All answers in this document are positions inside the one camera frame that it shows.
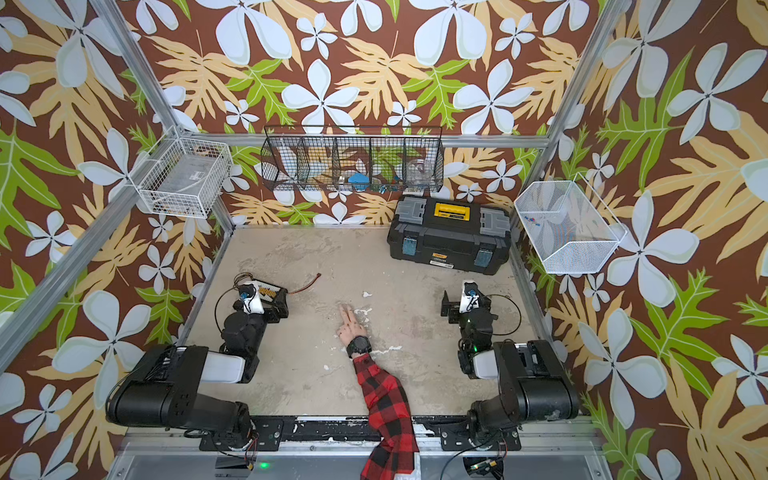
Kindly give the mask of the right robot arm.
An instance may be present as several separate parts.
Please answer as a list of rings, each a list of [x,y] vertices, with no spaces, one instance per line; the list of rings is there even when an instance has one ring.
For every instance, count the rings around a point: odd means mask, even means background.
[[[491,448],[506,441],[517,449],[518,427],[528,422],[572,420],[581,404],[553,346],[546,340],[517,344],[494,332],[492,299],[474,283],[458,301],[444,293],[440,315],[459,327],[457,358],[471,379],[494,380],[496,396],[474,402],[466,419],[441,428],[445,450]]]

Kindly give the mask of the red plaid sleeve forearm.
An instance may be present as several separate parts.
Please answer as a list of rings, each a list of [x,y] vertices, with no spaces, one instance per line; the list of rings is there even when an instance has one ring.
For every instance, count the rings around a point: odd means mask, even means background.
[[[419,449],[404,388],[369,354],[354,358],[353,366],[368,408],[368,423],[381,436],[360,478],[394,479],[412,474]]]

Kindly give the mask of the black wrist watch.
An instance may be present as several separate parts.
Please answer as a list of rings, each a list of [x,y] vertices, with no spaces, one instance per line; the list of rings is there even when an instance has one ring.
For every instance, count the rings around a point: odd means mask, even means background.
[[[371,343],[367,336],[358,335],[354,337],[346,346],[346,352],[350,359],[352,359],[355,355],[361,356],[370,354],[371,351]]]

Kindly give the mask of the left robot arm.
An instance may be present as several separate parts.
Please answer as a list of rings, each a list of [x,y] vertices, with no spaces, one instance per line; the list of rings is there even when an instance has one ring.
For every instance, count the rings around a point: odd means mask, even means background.
[[[221,325],[222,345],[156,347],[116,385],[106,418],[125,427],[181,429],[201,449],[243,450],[259,433],[248,407],[199,392],[203,383],[247,384],[259,365],[266,327],[289,315],[288,290],[249,280],[234,289],[234,311]]]

